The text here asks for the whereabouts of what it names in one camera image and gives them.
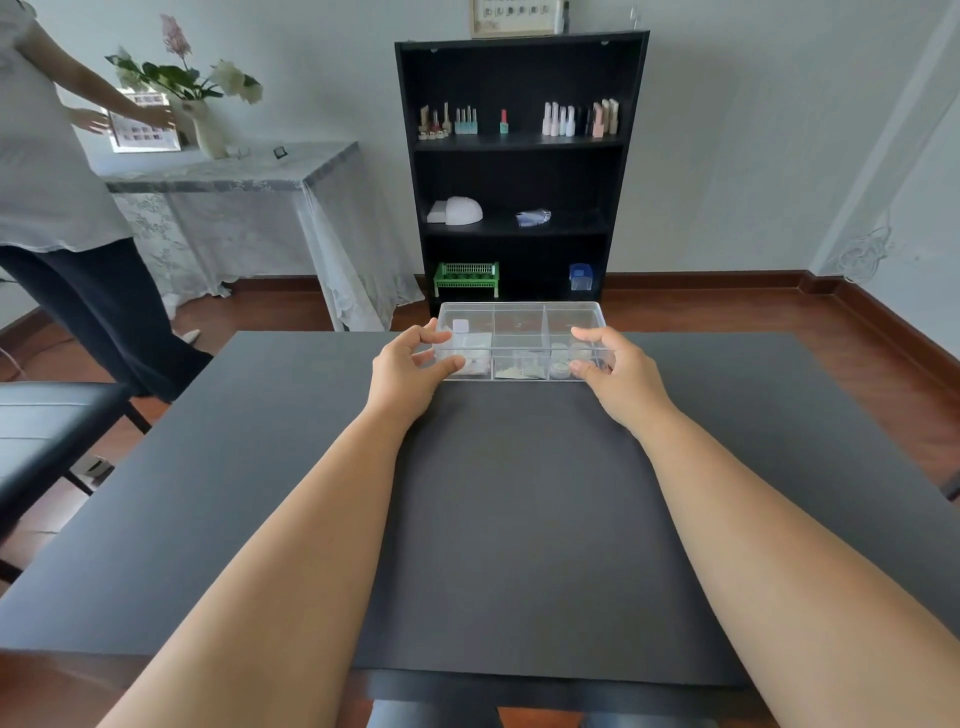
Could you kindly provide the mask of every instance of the white lace tablecloth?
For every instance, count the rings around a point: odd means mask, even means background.
[[[187,164],[196,153],[118,155],[98,171],[171,313],[228,295],[224,282],[310,274],[338,330],[389,329],[394,309],[423,295],[359,145],[285,148]]]

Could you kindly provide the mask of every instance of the dark pants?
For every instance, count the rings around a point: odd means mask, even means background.
[[[0,268],[136,396],[173,401],[212,358],[170,328],[132,238],[83,253],[0,245]]]

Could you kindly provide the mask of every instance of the picture frame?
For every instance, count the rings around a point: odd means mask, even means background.
[[[170,106],[167,95],[159,91],[134,91],[132,88],[117,90],[141,107]],[[180,134],[176,127],[174,129],[152,128],[107,109],[101,109],[101,111],[110,120],[110,146],[117,154],[180,151]]]
[[[470,37],[553,36],[556,0],[468,0]]]

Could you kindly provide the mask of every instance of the flower vase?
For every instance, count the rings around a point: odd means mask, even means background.
[[[211,159],[225,159],[227,144],[216,122],[210,117],[210,108],[203,99],[184,101],[183,110],[193,119],[193,128],[197,133],[197,146]]]

